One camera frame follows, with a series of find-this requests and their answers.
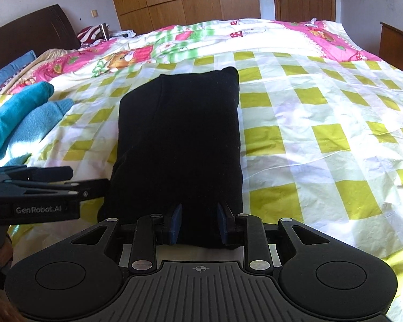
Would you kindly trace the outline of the wooden side desk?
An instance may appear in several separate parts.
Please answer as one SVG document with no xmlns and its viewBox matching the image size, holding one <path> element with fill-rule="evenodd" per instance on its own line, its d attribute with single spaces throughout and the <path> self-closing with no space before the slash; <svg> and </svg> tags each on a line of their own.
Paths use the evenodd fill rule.
<svg viewBox="0 0 403 322">
<path fill-rule="evenodd" d="M 403 71 L 403 31 L 381 22 L 379 56 Z"/>
</svg>

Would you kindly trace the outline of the blue fleece garment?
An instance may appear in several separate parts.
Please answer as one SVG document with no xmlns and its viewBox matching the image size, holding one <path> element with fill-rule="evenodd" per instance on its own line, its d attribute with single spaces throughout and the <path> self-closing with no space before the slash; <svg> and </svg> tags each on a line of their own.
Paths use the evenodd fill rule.
<svg viewBox="0 0 403 322">
<path fill-rule="evenodd" d="M 26 162 L 37 144 L 72 108 L 72 99 L 50 100 L 54 87 L 38 82 L 11 95 L 0 107 L 0 166 Z"/>
</svg>

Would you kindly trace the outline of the blue pillow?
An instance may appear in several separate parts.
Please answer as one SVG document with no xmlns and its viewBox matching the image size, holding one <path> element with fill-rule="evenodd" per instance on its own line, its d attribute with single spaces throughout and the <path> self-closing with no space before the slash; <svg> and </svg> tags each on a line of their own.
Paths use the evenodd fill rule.
<svg viewBox="0 0 403 322">
<path fill-rule="evenodd" d="M 11 61 L 8 65 L 0 69 L 0 88 L 8 79 L 18 74 L 23 68 L 29 65 L 36 59 L 36 54 L 33 50 L 28 51 L 17 59 Z"/>
</svg>

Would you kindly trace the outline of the black knit garment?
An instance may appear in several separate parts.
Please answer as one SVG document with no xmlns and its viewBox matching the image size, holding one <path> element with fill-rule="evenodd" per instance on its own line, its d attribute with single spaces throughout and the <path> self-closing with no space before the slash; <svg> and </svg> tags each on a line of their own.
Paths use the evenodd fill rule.
<svg viewBox="0 0 403 322">
<path fill-rule="evenodd" d="M 134 224 L 170 217 L 180 204 L 178 243 L 222 246 L 218 204 L 243 210 L 239 74 L 162 74 L 119 104 L 117 159 L 98 220 Z"/>
</svg>

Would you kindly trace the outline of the checkered floral bed quilt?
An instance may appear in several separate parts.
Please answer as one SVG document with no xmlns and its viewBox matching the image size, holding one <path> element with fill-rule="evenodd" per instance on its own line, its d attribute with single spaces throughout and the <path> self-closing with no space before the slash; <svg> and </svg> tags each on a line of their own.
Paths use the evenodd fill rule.
<svg viewBox="0 0 403 322">
<path fill-rule="evenodd" d="M 50 100 L 74 105 L 21 165 L 110 181 L 125 94 L 227 67 L 243 178 L 232 243 L 170 244 L 160 214 L 98 220 L 106 195 L 78 219 L 0 225 L 0 321 L 403 321 L 403 72 L 340 24 L 209 21 L 53 48 L 0 107 L 52 84 Z"/>
</svg>

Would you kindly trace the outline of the red striped cloth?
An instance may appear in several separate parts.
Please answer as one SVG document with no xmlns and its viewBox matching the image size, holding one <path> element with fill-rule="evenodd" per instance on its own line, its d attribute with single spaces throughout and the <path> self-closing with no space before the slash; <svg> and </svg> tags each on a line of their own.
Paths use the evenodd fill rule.
<svg viewBox="0 0 403 322">
<path fill-rule="evenodd" d="M 85 27 L 77 34 L 77 38 L 81 44 L 93 44 L 97 40 L 108 40 L 108 24 L 102 23 Z"/>
</svg>

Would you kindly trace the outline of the dark wooden headboard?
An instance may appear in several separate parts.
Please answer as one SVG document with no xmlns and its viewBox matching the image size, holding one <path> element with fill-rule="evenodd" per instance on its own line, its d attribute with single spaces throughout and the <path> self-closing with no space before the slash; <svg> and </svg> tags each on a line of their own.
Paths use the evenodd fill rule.
<svg viewBox="0 0 403 322">
<path fill-rule="evenodd" d="M 63 9 L 54 4 L 0 27 L 0 69 L 32 50 L 78 49 L 81 46 Z"/>
</svg>

